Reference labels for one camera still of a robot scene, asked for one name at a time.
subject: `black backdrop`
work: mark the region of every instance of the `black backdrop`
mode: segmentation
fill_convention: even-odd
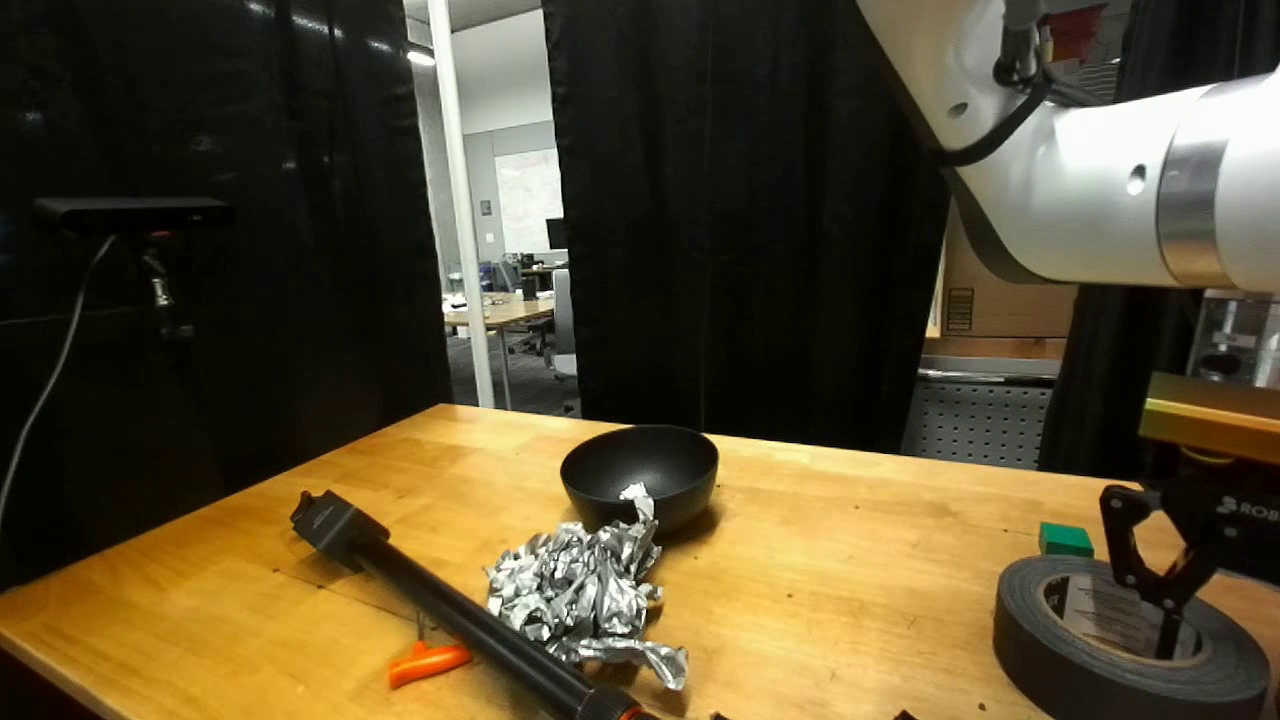
[[[545,0],[590,417],[900,447],[946,227],[849,0]]]
[[[1122,102],[1272,74],[1276,59],[1276,0],[1137,0]],[[1137,428],[1153,374],[1189,370],[1197,313],[1202,294],[1080,287],[1042,470],[1134,480],[1167,471]]]
[[[189,244],[191,342],[109,257],[16,476],[22,574],[449,395],[400,0],[0,3],[6,460],[79,281],[30,206],[133,192],[239,219]]]

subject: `wooden tabletop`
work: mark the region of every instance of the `wooden tabletop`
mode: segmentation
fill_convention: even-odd
[[[508,296],[508,300],[492,300],[484,306],[484,327],[511,327],[511,325],[537,325],[537,319],[552,319],[557,318],[557,296]],[[469,313],[464,309],[449,309],[444,313],[449,327],[469,327]]]
[[[390,693],[413,608],[293,536],[299,492],[339,492],[394,546],[484,600],[484,569],[574,515],[559,460],[603,423],[431,408],[168,527],[0,597],[0,647],[104,717],[537,717],[497,668]],[[683,643],[674,717],[1038,717],[994,658],[998,578],[1038,523],[1097,519],[1097,480],[719,444],[715,527],[657,569],[653,639]],[[1280,664],[1276,587],[1203,591]]]

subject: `white wall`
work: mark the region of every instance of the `white wall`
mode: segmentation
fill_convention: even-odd
[[[552,122],[545,14],[451,37],[464,136]]]

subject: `black bowl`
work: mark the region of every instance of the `black bowl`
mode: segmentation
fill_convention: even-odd
[[[660,536],[698,519],[715,483],[719,453],[693,428],[639,423],[603,433],[574,447],[559,480],[576,515],[598,527],[610,519],[636,519],[636,506],[621,501],[628,483],[645,483],[657,506]]]

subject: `orange handle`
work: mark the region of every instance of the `orange handle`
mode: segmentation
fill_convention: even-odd
[[[471,653],[464,643],[424,643],[415,639],[390,674],[390,685],[394,689],[406,689],[413,680],[428,680],[428,677],[439,677],[439,674],[451,674],[459,664],[469,664]]]

